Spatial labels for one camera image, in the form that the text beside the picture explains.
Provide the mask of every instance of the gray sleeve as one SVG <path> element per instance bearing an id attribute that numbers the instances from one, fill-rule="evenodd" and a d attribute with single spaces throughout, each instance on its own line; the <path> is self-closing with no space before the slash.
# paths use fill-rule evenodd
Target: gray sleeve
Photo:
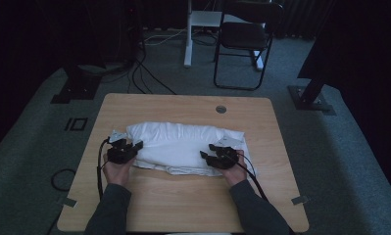
<path id="1" fill-rule="evenodd" d="M 255 193 L 248 180 L 232 186 L 229 193 L 247 235 L 289 234 L 286 220 L 273 205 Z"/>
<path id="2" fill-rule="evenodd" d="M 127 189 L 117 184 L 108 184 L 84 234 L 125 234 L 130 198 L 131 193 Z"/>

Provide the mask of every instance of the chair backrest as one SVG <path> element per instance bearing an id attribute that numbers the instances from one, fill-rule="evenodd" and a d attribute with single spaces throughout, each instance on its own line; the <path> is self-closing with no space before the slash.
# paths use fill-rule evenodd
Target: chair backrest
<path id="1" fill-rule="evenodd" d="M 247 23 L 266 24 L 267 30 L 275 31 L 283 17 L 283 7 L 260 0 L 224 0 L 221 23 L 224 15 L 232 15 Z"/>

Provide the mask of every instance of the black cable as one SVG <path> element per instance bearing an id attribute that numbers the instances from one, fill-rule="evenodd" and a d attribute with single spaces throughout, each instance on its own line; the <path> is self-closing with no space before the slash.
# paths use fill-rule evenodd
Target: black cable
<path id="1" fill-rule="evenodd" d="M 250 164 L 251 169 L 253 170 L 254 176 L 257 176 L 257 175 L 256 175 L 256 171 L 254 170 L 254 167 L 253 167 L 253 164 L 251 163 L 251 161 L 250 161 L 245 155 L 242 155 L 242 154 L 238 154 L 238 155 L 240 155 L 240 156 L 243 157 L 245 160 L 247 160 L 247 162 Z"/>
<path id="2" fill-rule="evenodd" d="M 54 189 L 58 190 L 58 191 L 61 191 L 61 192 L 68 192 L 70 191 L 70 188 L 61 188 L 61 187 L 58 187 L 56 184 L 55 184 L 55 177 L 57 177 L 57 175 L 59 175 L 60 173 L 62 172 L 65 172 L 65 171 L 69 171 L 69 172 L 72 172 L 73 175 L 75 175 L 75 170 L 73 169 L 70 169 L 70 168 L 64 168 L 64 169 L 60 169 L 58 170 L 57 172 L 55 172 L 52 177 L 51 177 L 51 185 Z"/>
<path id="3" fill-rule="evenodd" d="M 117 81 L 117 80 L 122 79 L 122 78 L 125 77 L 125 76 L 128 76 L 129 73 L 130 73 L 130 70 L 128 70 L 128 71 L 125 72 L 124 74 L 122 74 L 122 75 L 120 75 L 120 76 L 118 76 L 118 77 L 116 77 L 116 78 L 114 78 L 114 79 L 112 79 L 112 80 L 102 80 L 100 83 L 102 83 L 102 84 L 113 83 L 113 82 L 115 82 L 115 81 Z"/>
<path id="4" fill-rule="evenodd" d="M 230 160 L 233 161 L 233 159 L 232 159 L 230 156 L 228 156 L 228 155 L 226 155 L 226 154 L 224 154 L 224 155 L 225 155 L 228 159 L 230 159 Z M 255 176 L 250 170 L 248 170 L 248 168 L 246 168 L 244 165 L 242 165 L 242 164 L 240 164 L 239 162 L 236 162 L 236 161 L 234 161 L 234 162 L 235 162 L 237 165 L 239 165 L 241 168 L 243 168 L 243 169 L 249 174 L 250 178 L 252 178 L 253 181 L 254 181 L 254 183 L 256 184 L 256 187 L 257 187 L 257 189 L 259 190 L 259 193 L 260 193 L 260 195 L 262 196 L 262 198 L 263 198 L 265 201 L 269 202 L 269 199 L 268 199 L 268 197 L 266 197 L 265 192 L 263 191 L 262 186 L 260 185 L 260 183 L 259 183 L 259 181 L 257 180 L 256 176 Z M 296 234 L 296 233 L 293 231 L 293 229 L 292 229 L 289 225 L 287 225 L 287 226 L 289 227 L 289 234 L 290 234 L 290 235 Z"/>
<path id="5" fill-rule="evenodd" d="M 60 218 L 60 216 L 61 216 L 61 212 L 58 213 L 58 216 L 55 217 L 54 221 L 52 221 L 52 224 L 51 224 L 51 226 L 49 227 L 48 232 L 46 233 L 47 235 L 51 234 L 52 229 L 55 227 L 55 224 L 57 224 L 58 219 Z"/>
<path id="6" fill-rule="evenodd" d="M 129 94 L 130 93 L 130 86 L 131 86 L 131 80 L 130 80 L 129 73 L 127 74 L 127 80 L 128 80 L 128 85 L 127 85 L 127 90 L 125 91 L 125 93 Z"/>
<path id="7" fill-rule="evenodd" d="M 214 39 L 213 42 L 206 42 L 206 41 L 203 41 L 203 40 L 199 40 L 199 39 L 196 39 L 196 37 L 199 37 L 199 36 L 203 36 L 203 35 L 196 35 L 194 34 L 193 37 L 192 37 L 192 41 L 195 43 L 195 44 L 198 44 L 198 45 L 202 45 L 202 46 L 215 46 L 217 45 L 217 37 L 214 36 L 212 33 L 205 33 L 207 36 L 209 37 L 212 37 Z"/>
<path id="8" fill-rule="evenodd" d="M 146 88 L 146 90 L 149 91 L 150 94 L 153 94 L 152 90 L 149 89 L 149 87 L 147 86 L 146 82 L 143 79 L 142 67 L 140 67 L 139 70 L 140 70 L 140 80 L 142 81 L 144 87 Z"/>
<path id="9" fill-rule="evenodd" d="M 139 69 L 139 67 L 140 67 L 140 64 L 137 65 L 136 68 L 134 69 L 133 74 L 131 75 L 131 81 L 133 82 L 134 86 L 135 86 L 142 94 L 146 94 L 146 92 L 145 92 L 144 90 L 142 90 L 142 89 L 137 85 L 136 80 L 135 80 L 135 78 L 134 78 L 134 75 L 136 74 L 136 71 L 137 71 L 137 69 Z"/>
<path id="10" fill-rule="evenodd" d="M 161 80 L 159 80 L 155 75 L 153 75 L 140 61 L 136 60 L 136 62 L 143 67 L 151 76 L 153 79 L 155 79 L 159 84 L 163 85 L 165 88 L 167 88 L 173 95 L 176 95 L 174 91 L 172 91 L 168 86 L 166 86 Z"/>
<path id="11" fill-rule="evenodd" d="M 98 188 L 98 195 L 100 196 L 100 201 L 101 201 L 101 198 L 103 198 L 103 182 L 101 179 L 101 170 L 103 167 L 101 166 L 101 153 L 103 152 L 104 145 L 108 142 L 109 142 L 109 139 L 105 139 L 103 141 L 103 143 L 101 143 L 100 150 L 98 151 L 97 188 Z"/>

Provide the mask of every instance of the black chair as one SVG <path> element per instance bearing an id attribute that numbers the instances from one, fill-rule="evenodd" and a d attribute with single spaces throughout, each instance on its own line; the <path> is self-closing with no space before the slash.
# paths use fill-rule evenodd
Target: black chair
<path id="1" fill-rule="evenodd" d="M 214 85 L 219 88 L 240 89 L 240 90 L 256 90 L 262 85 L 265 75 L 266 66 L 269 59 L 269 52 L 273 39 L 274 32 L 280 25 L 283 15 L 283 8 L 276 3 L 260 2 L 253 0 L 226 0 L 222 6 L 222 14 L 220 19 L 220 31 L 217 41 L 216 53 L 214 61 L 216 63 L 214 69 Z M 228 22 L 224 19 L 228 16 L 234 16 L 243 21 Z M 251 55 L 221 53 L 220 46 L 227 49 L 247 50 Z M 261 72 L 259 84 L 255 87 L 239 87 L 227 86 L 217 83 L 217 72 L 219 65 L 219 56 L 241 56 L 253 57 L 253 66 L 257 63 L 264 51 L 266 57 L 264 66 Z"/>

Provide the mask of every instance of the wooden table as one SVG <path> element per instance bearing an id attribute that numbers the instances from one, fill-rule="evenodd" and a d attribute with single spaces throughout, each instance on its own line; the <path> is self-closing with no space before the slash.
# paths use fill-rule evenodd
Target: wooden table
<path id="1" fill-rule="evenodd" d="M 217 106 L 225 106 L 226 113 L 219 114 Z M 294 231 L 308 230 L 303 205 L 291 202 L 300 195 L 269 99 L 130 94 L 106 96 L 68 195 L 77 201 L 76 206 L 64 206 L 58 221 L 60 230 L 83 231 L 98 205 L 96 165 L 102 141 L 113 129 L 125 131 L 128 125 L 142 121 L 213 125 L 245 132 L 251 160 L 269 201 Z M 128 231 L 243 231 L 222 177 L 170 175 L 137 167 L 130 174 L 133 195 Z"/>

